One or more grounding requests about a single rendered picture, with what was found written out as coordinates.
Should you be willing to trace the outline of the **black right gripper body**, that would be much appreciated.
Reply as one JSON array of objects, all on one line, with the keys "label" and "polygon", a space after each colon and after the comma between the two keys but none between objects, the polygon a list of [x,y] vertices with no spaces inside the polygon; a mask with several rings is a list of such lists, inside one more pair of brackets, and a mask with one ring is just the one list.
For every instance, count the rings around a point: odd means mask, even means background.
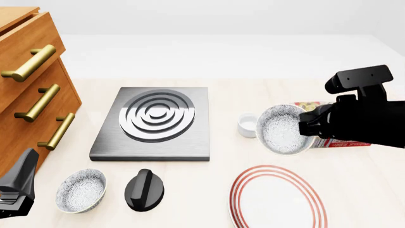
[{"label": "black right gripper body", "polygon": [[335,138],[330,125],[330,114],[334,104],[318,106],[313,111],[299,114],[299,133],[302,136],[318,136],[319,138]]}]

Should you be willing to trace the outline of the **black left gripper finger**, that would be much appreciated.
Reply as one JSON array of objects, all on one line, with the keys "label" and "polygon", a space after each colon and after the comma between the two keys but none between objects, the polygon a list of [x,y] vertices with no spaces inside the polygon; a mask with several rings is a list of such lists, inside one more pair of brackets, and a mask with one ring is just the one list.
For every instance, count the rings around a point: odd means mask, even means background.
[{"label": "black left gripper finger", "polygon": [[0,178],[0,193],[11,193],[35,198],[34,176],[39,154],[26,149],[13,167]]}]

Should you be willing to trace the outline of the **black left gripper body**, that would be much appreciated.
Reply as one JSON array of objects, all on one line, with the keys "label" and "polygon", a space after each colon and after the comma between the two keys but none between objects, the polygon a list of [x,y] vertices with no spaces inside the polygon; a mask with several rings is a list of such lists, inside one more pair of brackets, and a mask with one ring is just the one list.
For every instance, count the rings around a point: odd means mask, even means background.
[{"label": "black left gripper body", "polygon": [[0,186],[0,219],[27,216],[34,198],[26,191],[9,186]]}]

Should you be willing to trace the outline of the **patterned grey bowl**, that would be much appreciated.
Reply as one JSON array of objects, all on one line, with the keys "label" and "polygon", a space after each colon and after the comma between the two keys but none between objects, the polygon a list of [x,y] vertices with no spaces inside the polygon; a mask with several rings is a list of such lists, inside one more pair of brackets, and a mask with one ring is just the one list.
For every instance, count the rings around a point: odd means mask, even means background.
[{"label": "patterned grey bowl", "polygon": [[62,212],[78,214],[95,208],[103,199],[107,180],[100,170],[86,168],[68,176],[56,191],[55,203]]},{"label": "patterned grey bowl", "polygon": [[296,155],[309,149],[314,136],[299,132],[300,114],[305,110],[293,104],[278,104],[265,110],[256,121],[256,137],[278,155]]}]

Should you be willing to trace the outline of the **small white ramekin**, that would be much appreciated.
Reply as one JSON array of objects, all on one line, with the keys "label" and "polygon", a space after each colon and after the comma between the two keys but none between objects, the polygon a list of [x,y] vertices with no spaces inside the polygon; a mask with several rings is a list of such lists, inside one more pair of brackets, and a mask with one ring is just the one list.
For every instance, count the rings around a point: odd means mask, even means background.
[{"label": "small white ramekin", "polygon": [[237,121],[238,133],[245,138],[256,138],[256,124],[258,118],[253,113],[243,113]]}]

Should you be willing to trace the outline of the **white plate with red rings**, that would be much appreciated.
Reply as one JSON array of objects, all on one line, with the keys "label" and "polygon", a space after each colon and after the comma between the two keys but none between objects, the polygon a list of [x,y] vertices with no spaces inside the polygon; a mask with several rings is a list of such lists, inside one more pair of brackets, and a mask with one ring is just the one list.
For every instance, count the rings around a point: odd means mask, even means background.
[{"label": "white plate with red rings", "polygon": [[258,165],[232,182],[228,210],[235,228],[328,228],[315,189],[286,168]]}]

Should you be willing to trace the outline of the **flat black stove plate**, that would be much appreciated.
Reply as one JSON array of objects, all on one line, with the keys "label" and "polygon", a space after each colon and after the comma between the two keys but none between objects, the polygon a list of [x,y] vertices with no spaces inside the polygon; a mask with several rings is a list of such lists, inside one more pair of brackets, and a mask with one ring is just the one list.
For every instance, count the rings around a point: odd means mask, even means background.
[{"label": "flat black stove plate", "polygon": [[207,87],[121,87],[92,161],[209,161]]}]

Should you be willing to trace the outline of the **printed food box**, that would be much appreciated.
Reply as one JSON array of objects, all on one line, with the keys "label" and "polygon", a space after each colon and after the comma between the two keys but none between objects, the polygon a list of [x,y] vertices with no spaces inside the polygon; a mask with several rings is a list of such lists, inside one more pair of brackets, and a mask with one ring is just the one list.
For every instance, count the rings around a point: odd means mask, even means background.
[{"label": "printed food box", "polygon": [[[294,102],[293,104],[301,107],[305,111],[313,111],[318,106],[329,105],[332,104],[332,102],[324,102],[324,101]],[[371,146],[371,144],[357,141],[343,141],[332,138],[322,139],[316,136],[311,148],[348,148],[348,147],[362,147],[362,146]]]}]

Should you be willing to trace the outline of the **wooden cabinet with drawers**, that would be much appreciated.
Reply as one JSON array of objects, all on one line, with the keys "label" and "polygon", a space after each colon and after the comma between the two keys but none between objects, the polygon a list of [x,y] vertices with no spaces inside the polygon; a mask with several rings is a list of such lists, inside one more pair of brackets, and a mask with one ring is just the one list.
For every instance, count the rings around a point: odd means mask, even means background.
[{"label": "wooden cabinet with drawers", "polygon": [[82,102],[61,60],[48,12],[0,7],[0,177],[29,148],[43,163]]}]

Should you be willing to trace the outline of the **wooden cabinet drawer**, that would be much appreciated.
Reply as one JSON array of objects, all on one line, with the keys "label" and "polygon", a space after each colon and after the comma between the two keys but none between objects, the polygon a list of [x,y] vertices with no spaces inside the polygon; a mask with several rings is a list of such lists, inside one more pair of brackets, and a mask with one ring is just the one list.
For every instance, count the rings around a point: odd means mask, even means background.
[{"label": "wooden cabinet drawer", "polygon": [[72,82],[68,77],[68,75],[66,74],[66,70],[64,69],[63,65],[59,60],[56,60],[53,64],[51,64],[51,66],[49,66],[49,68],[47,68],[47,70],[44,73],[42,73],[42,75],[40,75],[35,81],[33,81],[33,83],[29,85],[29,87],[33,85],[39,84],[44,85],[48,83],[50,83],[50,85],[58,83],[69,83],[72,91],[75,93],[77,97],[77,93],[75,92],[75,89],[72,86]]},{"label": "wooden cabinet drawer", "polygon": [[39,13],[0,37],[0,72],[17,70],[33,57],[31,49],[46,45],[53,45],[56,52],[25,81],[0,75],[0,113],[65,51],[50,13]]},{"label": "wooden cabinet drawer", "polygon": [[15,118],[14,113],[28,111],[42,96],[37,91],[38,88],[50,87],[50,83],[29,87],[0,113],[0,177],[8,172],[20,155],[29,148],[39,154],[37,167],[40,167],[50,151],[38,147],[37,143],[47,142],[53,136],[61,124],[56,121],[56,117],[75,113],[80,107],[80,102],[69,83],[58,85],[61,87],[60,91],[32,123]]}]

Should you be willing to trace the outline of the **round black stove knob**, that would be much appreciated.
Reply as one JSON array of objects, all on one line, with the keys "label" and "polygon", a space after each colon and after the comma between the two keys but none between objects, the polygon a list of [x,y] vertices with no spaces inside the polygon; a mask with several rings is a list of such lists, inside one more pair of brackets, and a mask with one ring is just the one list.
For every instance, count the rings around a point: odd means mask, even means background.
[{"label": "round black stove knob", "polygon": [[151,170],[144,168],[128,182],[124,198],[132,210],[147,212],[161,203],[164,193],[163,181]]}]

